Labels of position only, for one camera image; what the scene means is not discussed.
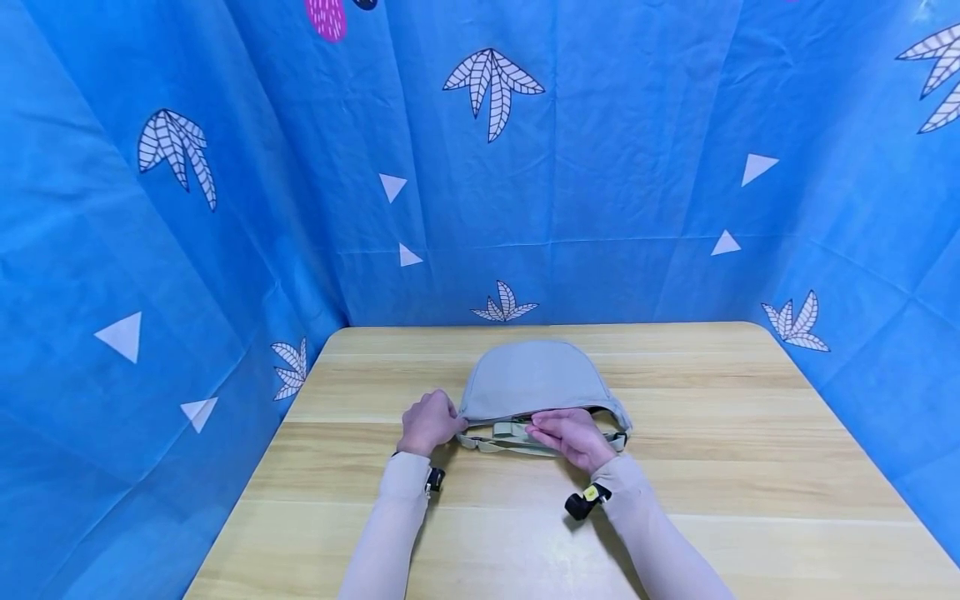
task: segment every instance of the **white triangle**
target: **white triangle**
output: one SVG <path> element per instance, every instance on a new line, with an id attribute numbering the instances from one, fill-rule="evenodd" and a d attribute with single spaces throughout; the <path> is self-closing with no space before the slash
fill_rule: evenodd
<path id="1" fill-rule="evenodd" d="M 423 262 L 423 259 L 417 256 L 416 254 L 410 252 L 410 249 L 400 244 L 400 266 L 409 267 L 410 265 L 416 265 L 419 262 Z"/>
<path id="2" fill-rule="evenodd" d="M 387 193 L 387 202 L 390 204 L 394 203 L 396 195 L 399 194 L 403 186 L 407 184 L 407 180 L 382 173 L 380 174 L 380 182 L 383 183 L 383 191 Z"/>
<path id="3" fill-rule="evenodd" d="M 769 156 L 747 155 L 747 166 L 743 169 L 743 181 L 740 187 L 755 180 L 770 170 L 770 167 L 780 162 L 779 158 L 770 158 Z"/>
<path id="4" fill-rule="evenodd" d="M 212 397 L 208 400 L 200 400 L 199 402 L 187 402 L 186 404 L 181 404 L 180 409 L 190 419 L 190 424 L 193 425 L 193 428 L 200 433 L 204 430 L 204 425 L 206 425 L 206 420 L 210 418 L 210 413 L 213 412 L 213 407 L 217 405 L 217 398 Z"/>
<path id="5" fill-rule="evenodd" d="M 710 253 L 710 256 L 726 254 L 727 252 L 737 252 L 738 250 L 740 250 L 740 245 L 736 243 L 736 240 L 733 239 L 730 232 L 724 229 L 723 234 L 720 235 L 720 239 L 717 240 L 717 245 L 713 247 L 713 252 Z"/>
<path id="6" fill-rule="evenodd" d="M 129 317 L 108 325 L 93 335 L 98 340 L 123 354 L 132 363 L 140 354 L 140 315 L 133 313 Z"/>

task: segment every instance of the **pink shape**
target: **pink shape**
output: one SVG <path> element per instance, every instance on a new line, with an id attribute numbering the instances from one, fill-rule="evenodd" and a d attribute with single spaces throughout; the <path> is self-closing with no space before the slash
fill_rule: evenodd
<path id="1" fill-rule="evenodd" d="M 347 34 L 344 0 L 306 0 L 306 11 L 317 33 L 327 41 L 340 41 Z"/>

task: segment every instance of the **person's left hand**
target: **person's left hand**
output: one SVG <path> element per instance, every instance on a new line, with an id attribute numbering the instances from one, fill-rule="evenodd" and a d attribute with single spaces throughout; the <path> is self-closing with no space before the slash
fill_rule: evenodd
<path id="1" fill-rule="evenodd" d="M 457 408 L 443 390 L 424 394 L 403 413 L 403 437 L 396 443 L 398 452 L 430 457 L 434 448 L 446 444 L 467 429 L 467 420 L 457 417 Z"/>

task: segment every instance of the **white leaf print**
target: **white leaf print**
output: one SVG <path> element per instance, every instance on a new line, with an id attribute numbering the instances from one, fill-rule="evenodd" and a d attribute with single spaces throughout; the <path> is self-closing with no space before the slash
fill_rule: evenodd
<path id="1" fill-rule="evenodd" d="M 306 380 L 306 336 L 303 336 L 303 339 L 300 340 L 300 363 L 297 365 L 297 372 L 300 374 L 300 379 Z"/>
<path id="2" fill-rule="evenodd" d="M 470 76 L 470 71 L 473 69 L 473 64 L 481 58 L 482 60 L 487 59 L 486 50 L 474 52 L 470 56 L 466 57 L 463 62 L 458 64 L 457 67 L 453 69 L 453 73 L 450 73 L 450 76 L 446 78 L 444 90 L 466 87 L 469 83 L 468 79 Z"/>
<path id="3" fill-rule="evenodd" d="M 939 130 L 955 121 L 958 116 L 960 116 L 960 85 L 956 86 L 947 99 L 930 115 L 924 126 L 920 128 L 920 133 Z"/>
<path id="4" fill-rule="evenodd" d="M 907 48 L 898 60 L 933 60 L 936 62 L 926 78 L 921 99 L 940 87 L 957 71 L 960 71 L 960 25 L 953 25 L 943 31 L 921 40 Z M 919 133 L 929 133 L 952 123 L 960 116 L 960 85 L 950 92 L 946 100 L 937 107 Z"/>
<path id="5" fill-rule="evenodd" d="M 777 316 L 777 332 L 780 334 L 781 338 L 785 338 L 790 334 L 790 329 L 793 328 L 793 301 L 788 300 L 786 304 L 783 305 L 783 308 L 780 309 L 780 314 Z"/>
<path id="6" fill-rule="evenodd" d="M 924 91 L 921 92 L 920 97 L 925 98 L 931 91 L 940 87 L 957 72 L 957 69 L 960 69 L 960 42 L 953 42 L 933 65 L 933 70 L 930 71 L 930 77 L 926 79 Z"/>
<path id="7" fill-rule="evenodd" d="M 474 118 L 480 113 L 487 89 L 490 90 L 488 142 L 499 137 L 507 126 L 512 102 L 511 90 L 528 95 L 544 92 L 543 86 L 529 73 L 493 48 L 485 48 L 462 60 L 446 78 L 444 90 L 459 89 L 467 85 Z"/>
<path id="8" fill-rule="evenodd" d="M 500 292 L 500 306 L 503 307 L 503 314 L 509 315 L 516 310 L 516 296 L 510 286 L 503 281 L 496 282 L 496 289 Z"/>
<path id="9" fill-rule="evenodd" d="M 487 296 L 487 312 L 493 315 L 497 321 L 506 321 L 506 317 L 503 316 L 503 311 L 496 305 L 493 301 L 493 298 Z"/>
<path id="10" fill-rule="evenodd" d="M 300 386 L 284 383 L 283 387 L 276 392 L 276 396 L 274 396 L 274 402 L 277 402 L 278 400 L 283 400 L 284 398 L 288 398 L 299 391 L 300 391 Z"/>
<path id="11" fill-rule="evenodd" d="M 189 156 L 206 202 L 213 210 L 217 205 L 217 193 L 204 148 L 206 136 L 200 126 L 181 114 L 162 108 L 151 115 L 140 134 L 137 144 L 140 173 L 146 173 L 165 159 L 177 181 L 189 192 L 190 184 L 186 176 L 186 160 Z"/>
<path id="12" fill-rule="evenodd" d="M 510 88 L 504 85 L 500 77 L 500 67 L 495 68 L 493 85 L 490 88 L 490 125 L 487 128 L 487 143 L 494 141 L 503 133 L 510 119 Z"/>
<path id="13" fill-rule="evenodd" d="M 517 317 L 521 317 L 534 308 L 540 306 L 535 303 L 516 305 L 516 296 L 510 286 L 502 280 L 496 282 L 497 291 L 500 295 L 500 306 L 496 305 L 493 298 L 487 296 L 487 310 L 471 308 L 470 312 L 478 317 L 483 317 L 487 321 L 507 322 Z"/>
<path id="14" fill-rule="evenodd" d="M 287 385 L 292 386 L 301 386 L 303 385 L 303 379 L 300 377 L 300 374 L 297 372 L 289 371 L 286 369 L 281 369 L 280 367 L 274 367 L 276 374 L 280 376 L 280 379 L 283 380 Z"/>
<path id="15" fill-rule="evenodd" d="M 830 348 L 827 348 L 827 345 L 821 342 L 820 338 L 812 333 L 799 333 L 797 335 L 790 336 L 783 341 L 787 344 L 792 344 L 793 346 L 799 346 L 800 348 L 820 350 L 821 352 L 830 351 Z"/>
<path id="16" fill-rule="evenodd" d="M 483 97 L 487 93 L 491 73 L 492 64 L 488 50 L 470 69 L 470 107 L 473 108 L 473 118 L 480 114 L 480 105 L 483 104 Z"/>
<path id="17" fill-rule="evenodd" d="M 534 308 L 537 308 L 538 306 L 540 305 L 539 304 L 521 304 L 520 306 L 515 308 L 513 311 L 511 311 L 506 321 L 516 319 L 517 317 L 522 317 L 523 315 L 527 314 L 528 312 L 530 312 Z"/>
<path id="18" fill-rule="evenodd" d="M 306 381 L 306 337 L 300 340 L 299 350 L 284 342 L 270 344 L 270 348 L 273 348 L 280 358 L 294 368 L 293 371 L 290 371 L 289 369 L 274 367 L 276 374 L 283 381 L 283 387 L 274 396 L 274 401 L 283 400 L 299 392 L 300 388 L 303 387 L 303 382 Z"/>
<path id="19" fill-rule="evenodd" d="M 813 290 L 806 295 L 804 306 L 797 314 L 797 320 L 793 322 L 793 328 L 789 335 L 794 336 L 801 333 L 808 333 L 813 325 L 817 323 L 817 314 L 820 312 L 820 304 L 817 302 L 817 295 Z"/>
<path id="20" fill-rule="evenodd" d="M 774 329 L 776 329 L 777 319 L 780 317 L 780 313 L 777 311 L 776 308 L 774 308 L 770 304 L 761 303 L 760 306 L 762 306 L 763 310 L 766 311 L 767 318 L 770 319 L 770 324 L 774 327 Z"/>
<path id="21" fill-rule="evenodd" d="M 937 59 L 944 55 L 947 48 L 957 39 L 960 39 L 960 25 L 948 27 L 943 31 L 910 46 L 903 51 L 898 60 L 926 60 Z"/>
<path id="22" fill-rule="evenodd" d="M 807 294 L 796 321 L 793 319 L 793 300 L 788 300 L 779 312 L 770 304 L 761 303 L 760 306 L 784 343 L 821 352 L 830 351 L 820 338 L 810 333 L 820 314 L 820 303 L 813 290 Z"/>
<path id="23" fill-rule="evenodd" d="M 503 82 L 513 91 L 518 94 L 542 94 L 543 86 L 537 83 L 537 80 L 530 77 L 530 75 L 516 66 L 510 59 L 503 56 L 496 50 L 493 50 L 493 59 L 496 60 L 496 65 L 500 69 L 500 73 L 503 76 Z"/>
<path id="24" fill-rule="evenodd" d="M 140 143 L 137 145 L 140 173 L 146 173 L 150 169 L 153 169 L 161 160 L 166 158 L 166 155 L 160 149 L 160 140 L 156 131 L 157 116 L 158 113 L 150 117 L 150 120 L 148 120 L 147 124 L 143 127 L 143 132 L 140 134 Z M 163 134 L 169 136 L 169 133 L 165 129 Z"/>
<path id="25" fill-rule="evenodd" d="M 204 191 L 206 203 L 209 204 L 210 210 L 215 210 L 217 207 L 217 189 L 213 185 L 213 176 L 210 174 L 209 165 L 206 164 L 204 153 L 201 152 L 200 148 L 190 144 L 186 147 L 186 153 L 190 156 L 190 164 L 193 165 L 193 172 L 197 175 L 200 188 Z"/>
<path id="26" fill-rule="evenodd" d="M 206 136 L 204 132 L 200 129 L 200 126 L 186 118 L 182 114 L 176 114 L 172 110 L 166 111 L 167 116 L 171 119 L 171 122 L 177 127 L 180 132 L 188 137 L 193 145 L 198 148 L 206 148 Z"/>
<path id="27" fill-rule="evenodd" d="M 494 315 L 486 310 L 480 310 L 478 308 L 471 308 L 470 312 L 476 315 L 477 317 L 483 317 L 487 321 L 502 321 L 502 319 L 497 319 Z"/>
<path id="28" fill-rule="evenodd" d="M 276 344 L 272 344 L 270 348 L 273 348 L 274 352 L 279 354 L 280 358 L 287 361 L 287 364 L 294 369 L 300 366 L 300 357 L 294 347 L 289 344 L 284 344 L 283 342 L 277 342 Z"/>

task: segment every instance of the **bag strap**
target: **bag strap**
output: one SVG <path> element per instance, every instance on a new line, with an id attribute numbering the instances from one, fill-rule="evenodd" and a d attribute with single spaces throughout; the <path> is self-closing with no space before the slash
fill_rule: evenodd
<path id="1" fill-rule="evenodd" d="M 620 431 L 605 432 L 604 438 L 617 452 L 622 452 L 627 443 L 627 434 Z M 477 449 L 485 453 L 510 450 L 534 456 L 560 456 L 556 450 L 548 448 L 527 435 L 526 423 L 518 421 L 494 423 L 490 437 L 457 434 L 457 441 L 464 448 Z"/>

